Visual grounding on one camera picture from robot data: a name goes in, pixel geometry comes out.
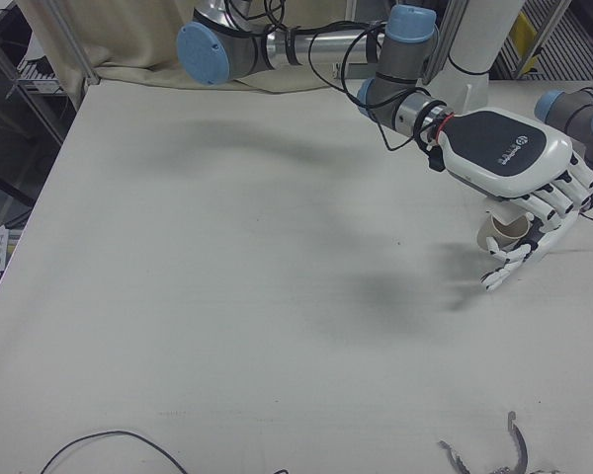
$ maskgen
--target beige curtain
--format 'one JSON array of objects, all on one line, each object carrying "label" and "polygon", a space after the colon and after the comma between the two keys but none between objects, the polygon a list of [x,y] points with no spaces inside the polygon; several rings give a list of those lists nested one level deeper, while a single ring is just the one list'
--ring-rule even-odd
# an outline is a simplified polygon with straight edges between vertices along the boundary
[{"label": "beige curtain", "polygon": [[[78,104],[84,77],[45,3],[43,0],[17,3],[64,89]],[[160,87],[203,87],[184,72],[176,57],[176,35],[191,21],[195,0],[60,0],[60,3],[101,77]],[[261,5],[261,0],[253,2],[257,10]],[[288,0],[285,23],[321,26],[343,19],[345,9],[346,0]],[[320,86],[320,81],[303,66],[262,72],[221,88],[288,92]]]}]

